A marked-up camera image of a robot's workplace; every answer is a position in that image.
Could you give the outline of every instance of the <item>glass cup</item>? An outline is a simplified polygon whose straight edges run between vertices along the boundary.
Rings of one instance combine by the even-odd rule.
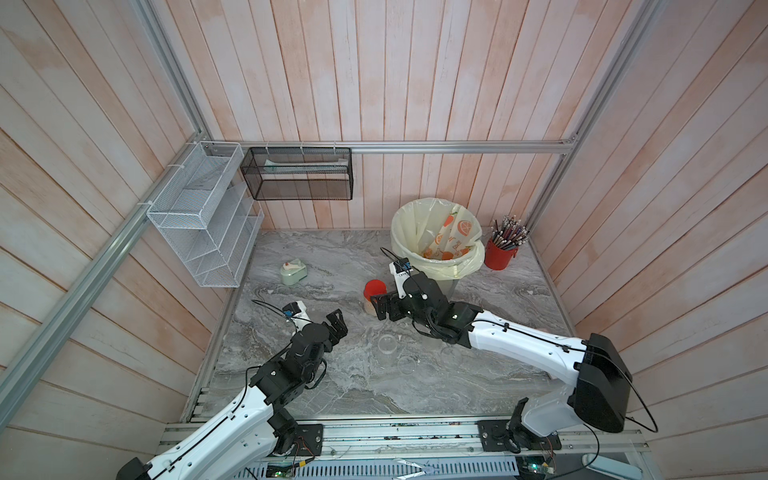
[[[385,333],[376,342],[376,360],[382,367],[392,367],[397,363],[397,339],[393,335]]]
[[[397,368],[403,375],[411,375],[416,371],[416,360],[409,355],[401,356],[397,361]]]

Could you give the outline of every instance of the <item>red pen holder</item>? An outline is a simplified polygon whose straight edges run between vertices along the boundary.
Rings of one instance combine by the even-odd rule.
[[[485,266],[491,270],[503,270],[509,265],[509,261],[517,256],[518,249],[502,250],[494,245],[492,240],[488,240],[485,246]]]

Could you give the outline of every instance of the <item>wire shelf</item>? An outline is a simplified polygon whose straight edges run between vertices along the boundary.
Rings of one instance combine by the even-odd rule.
[[[201,230],[197,235],[194,245],[186,256],[186,260],[194,260],[206,253],[219,250],[224,240],[224,235],[235,218],[237,208],[243,199],[247,186],[245,182],[230,187],[221,197],[221,203],[208,223],[208,228]]]
[[[245,273],[253,242],[264,220],[263,210],[259,214],[248,216],[243,228],[233,245],[229,261],[223,266],[198,275],[195,280],[200,286],[240,286],[240,279]]]
[[[227,265],[232,256],[234,247],[237,244],[237,240],[240,238],[240,232],[242,232],[243,226],[248,218],[251,205],[253,205],[253,199],[250,197],[243,198],[237,204],[237,208],[234,211],[229,226],[227,227],[227,231],[224,233],[218,248],[211,250],[202,256],[190,258],[185,262],[193,276],[199,276],[219,268],[220,266]],[[200,232],[200,235],[204,234],[207,235],[205,230]]]
[[[157,228],[207,228],[242,160],[240,144],[198,143],[152,203],[147,216]]]

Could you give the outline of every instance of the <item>gray marble countertop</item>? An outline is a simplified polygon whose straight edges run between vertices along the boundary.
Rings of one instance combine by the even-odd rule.
[[[378,321],[364,310],[362,289],[373,279],[394,290],[386,230],[283,231],[260,233],[243,292],[223,340],[202,415],[213,415],[242,389],[245,369],[282,349],[293,325],[251,302],[277,306],[303,300],[310,318],[322,322],[340,308],[349,334],[326,354],[328,373],[314,390],[289,406],[298,419],[318,415],[365,416],[507,415],[525,396],[560,385],[541,370],[495,353],[450,346],[420,336],[410,321]],[[309,275],[293,286],[280,282],[280,265],[300,258]],[[566,322],[529,245],[503,271],[481,269],[461,279],[451,300],[463,300],[518,323],[568,335]],[[397,338],[385,355],[382,335]]]

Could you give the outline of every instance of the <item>printed plastic bag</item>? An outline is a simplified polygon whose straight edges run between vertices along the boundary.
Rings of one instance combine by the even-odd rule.
[[[422,198],[403,205],[391,231],[392,250],[433,280],[463,278],[479,270],[485,257],[480,223],[448,200]]]

